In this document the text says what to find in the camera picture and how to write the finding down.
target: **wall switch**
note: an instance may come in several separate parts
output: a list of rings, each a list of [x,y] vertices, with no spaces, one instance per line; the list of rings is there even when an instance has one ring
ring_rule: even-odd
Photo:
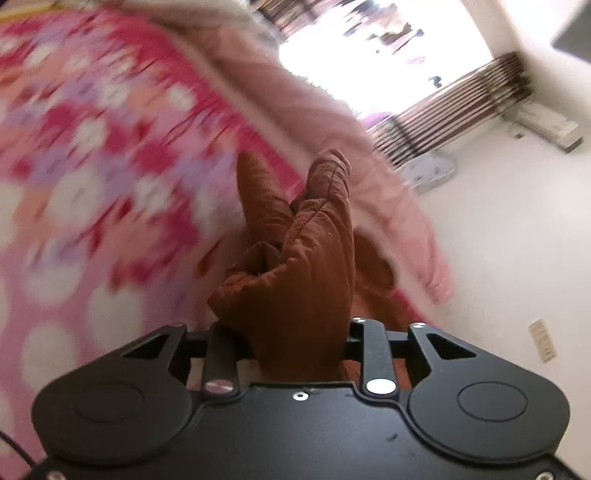
[[[534,339],[535,346],[538,349],[542,361],[546,363],[552,360],[556,356],[556,350],[554,350],[550,332],[543,319],[536,320],[530,325],[530,334]]]

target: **white air conditioner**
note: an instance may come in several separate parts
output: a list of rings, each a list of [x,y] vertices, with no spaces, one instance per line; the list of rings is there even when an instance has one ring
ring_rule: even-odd
[[[504,117],[550,140],[566,153],[583,142],[581,127],[577,122],[533,100],[524,100],[509,108]]]

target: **striped curtain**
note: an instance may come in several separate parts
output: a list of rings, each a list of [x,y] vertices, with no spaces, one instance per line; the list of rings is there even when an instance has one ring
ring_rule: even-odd
[[[398,168],[531,95],[524,65],[507,53],[369,130],[374,148]]]

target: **bed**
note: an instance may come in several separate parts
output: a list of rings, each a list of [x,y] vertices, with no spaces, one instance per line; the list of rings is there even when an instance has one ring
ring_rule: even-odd
[[[246,244],[241,150],[295,196],[314,156],[341,149],[393,295],[429,320],[452,294],[409,189],[345,105],[280,66],[260,24],[116,7],[0,11],[0,428],[36,458],[29,411],[50,380],[163,324],[215,321],[206,300]],[[0,466],[26,471],[4,445]]]

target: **flower pattern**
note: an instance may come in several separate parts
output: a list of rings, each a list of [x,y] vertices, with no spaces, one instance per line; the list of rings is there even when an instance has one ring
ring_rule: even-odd
[[[205,302],[244,243],[240,150],[296,193],[291,166],[147,20],[0,25],[0,428],[35,456],[29,410],[53,376],[212,321]],[[24,473],[6,449],[0,462]]]

